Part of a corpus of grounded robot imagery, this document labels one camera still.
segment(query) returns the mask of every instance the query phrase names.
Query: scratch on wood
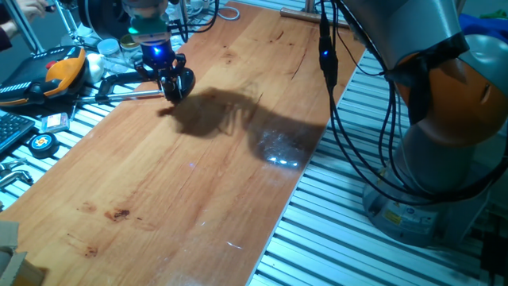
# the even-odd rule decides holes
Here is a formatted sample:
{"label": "scratch on wood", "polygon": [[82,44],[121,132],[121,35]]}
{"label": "scratch on wood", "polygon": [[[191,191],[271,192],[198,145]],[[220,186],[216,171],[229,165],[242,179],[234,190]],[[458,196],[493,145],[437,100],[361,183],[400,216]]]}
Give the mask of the scratch on wood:
{"label": "scratch on wood", "polygon": [[296,75],[296,73],[298,72],[298,70],[300,69],[300,67],[302,66],[302,63],[303,63],[303,59],[305,59],[305,55],[307,54],[307,49],[305,49],[305,51],[303,52],[303,56],[302,56],[302,59],[300,60],[300,64],[298,64],[298,67],[296,68],[296,71],[294,71],[294,74],[293,76],[291,77],[291,80],[294,79],[294,76]]}
{"label": "scratch on wood", "polygon": [[240,246],[238,246],[238,245],[234,245],[234,244],[233,244],[233,243],[231,243],[231,242],[228,242],[228,244],[229,244],[229,245],[231,245],[231,246],[232,246],[232,247],[234,247],[234,248],[241,249],[241,247],[240,247]]}
{"label": "scratch on wood", "polygon": [[283,34],[284,34],[284,30],[280,33],[280,35],[275,40],[277,41],[278,39],[280,39],[280,37],[282,37]]}

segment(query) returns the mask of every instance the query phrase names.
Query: metal clamp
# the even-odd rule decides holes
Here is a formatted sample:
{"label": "metal clamp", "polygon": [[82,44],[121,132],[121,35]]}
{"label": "metal clamp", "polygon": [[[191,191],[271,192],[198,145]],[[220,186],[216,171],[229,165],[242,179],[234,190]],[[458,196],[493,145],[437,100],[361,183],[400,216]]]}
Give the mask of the metal clamp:
{"label": "metal clamp", "polygon": [[3,188],[15,180],[20,180],[28,185],[33,184],[32,176],[29,172],[23,170],[13,171],[14,168],[22,166],[26,164],[26,159],[14,160],[11,162],[1,163],[0,164],[0,188]]}

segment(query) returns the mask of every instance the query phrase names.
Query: orange object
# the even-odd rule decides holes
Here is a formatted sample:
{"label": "orange object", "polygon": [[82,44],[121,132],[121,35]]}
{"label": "orange object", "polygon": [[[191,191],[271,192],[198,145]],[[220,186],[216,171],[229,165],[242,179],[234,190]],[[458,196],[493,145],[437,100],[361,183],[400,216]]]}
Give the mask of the orange object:
{"label": "orange object", "polygon": [[[475,69],[454,59],[430,71],[432,103],[418,125],[433,141],[473,146],[496,134],[508,116],[508,100]],[[397,83],[406,105],[411,89]]]}
{"label": "orange object", "polygon": [[46,91],[44,95],[53,96],[58,95],[62,91],[66,91],[83,68],[85,59],[85,50],[81,49],[79,52],[79,57],[61,60],[58,63],[53,64],[46,74],[46,82],[52,81],[54,79],[59,79],[60,84],[56,89],[52,91]]}

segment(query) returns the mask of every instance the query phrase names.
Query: wood grain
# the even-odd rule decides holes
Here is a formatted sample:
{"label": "wood grain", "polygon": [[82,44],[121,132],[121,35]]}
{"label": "wood grain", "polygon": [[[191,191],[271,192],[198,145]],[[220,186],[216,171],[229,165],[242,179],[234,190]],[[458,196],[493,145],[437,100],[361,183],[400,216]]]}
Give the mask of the wood grain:
{"label": "wood grain", "polygon": [[[198,78],[188,99],[123,102],[0,214],[21,223],[19,250],[47,269],[44,285],[247,281],[329,106],[318,25],[230,5],[239,21],[179,50]],[[354,69],[338,55],[337,98]]]}

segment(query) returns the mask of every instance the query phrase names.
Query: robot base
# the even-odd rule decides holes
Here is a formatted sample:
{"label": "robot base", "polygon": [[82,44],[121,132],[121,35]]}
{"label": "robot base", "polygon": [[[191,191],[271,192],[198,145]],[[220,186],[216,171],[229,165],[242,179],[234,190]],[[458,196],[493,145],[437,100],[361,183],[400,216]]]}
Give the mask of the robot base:
{"label": "robot base", "polygon": [[[391,170],[385,172],[385,177],[392,182],[396,181]],[[475,181],[478,178],[472,176],[468,181]],[[399,193],[385,183],[378,184],[378,187],[391,194]],[[417,202],[408,195],[397,197]],[[387,236],[408,245],[426,247],[460,244],[488,199],[489,192],[484,191],[474,199],[462,202],[412,207],[396,203],[367,185],[364,189],[363,203],[369,220]]]}
{"label": "robot base", "polygon": [[[402,144],[406,147],[406,161],[414,170],[413,175],[416,178],[408,173],[400,146],[394,155],[394,165],[402,180],[414,190],[423,191],[420,188],[422,185],[434,193],[458,190],[488,173],[486,167],[467,159],[472,158],[474,149],[472,152],[470,149],[450,150],[448,147],[432,146],[433,143],[427,141],[416,126],[408,130]],[[382,170],[381,174],[388,181],[402,187],[391,167]],[[427,202],[425,199],[404,194],[375,176],[371,182],[393,198],[416,204]],[[420,247],[454,246],[463,240],[488,199],[489,192],[484,190],[473,199],[412,207],[396,203],[367,185],[364,189],[363,204],[372,224],[396,241]]]}

